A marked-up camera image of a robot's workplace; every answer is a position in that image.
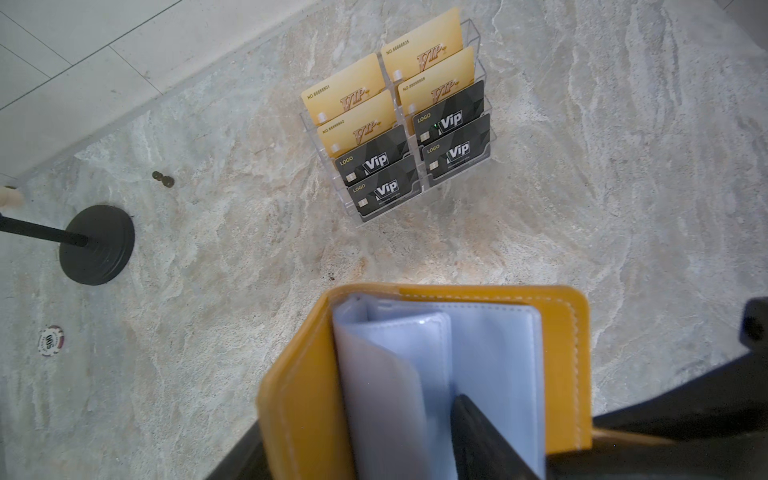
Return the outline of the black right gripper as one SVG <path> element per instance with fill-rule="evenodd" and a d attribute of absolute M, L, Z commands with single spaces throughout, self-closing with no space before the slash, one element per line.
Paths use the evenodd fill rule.
<path fill-rule="evenodd" d="M 657 397 L 593 419 L 599 429 L 693 440 L 767 429 L 768 298 L 747 301 L 739 341 L 750 352 Z M 558 454 L 549 479 L 765 479 L 765 440 L 701 440 Z"/>

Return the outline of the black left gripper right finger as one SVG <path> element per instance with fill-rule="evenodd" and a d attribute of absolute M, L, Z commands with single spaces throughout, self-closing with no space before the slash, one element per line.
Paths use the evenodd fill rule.
<path fill-rule="evenodd" d="M 538 479 L 467 395 L 453 401 L 451 435 L 459 479 Z"/>

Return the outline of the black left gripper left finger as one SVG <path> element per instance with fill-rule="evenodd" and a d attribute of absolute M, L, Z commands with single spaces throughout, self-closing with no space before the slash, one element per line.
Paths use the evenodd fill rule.
<path fill-rule="evenodd" d="M 270 468 L 258 422 L 248 429 L 206 479 L 270 480 Z"/>

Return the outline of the yellow leather card holder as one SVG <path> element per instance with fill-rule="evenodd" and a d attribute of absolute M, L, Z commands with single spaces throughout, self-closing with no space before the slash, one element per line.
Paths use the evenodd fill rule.
<path fill-rule="evenodd" d="M 542 316 L 546 452 L 592 448 L 590 308 L 580 291 L 562 285 L 357 283 L 318 297 L 260 384 L 256 405 L 273 478 L 356 476 L 331 326 L 332 307 L 353 293 L 535 307 Z"/>

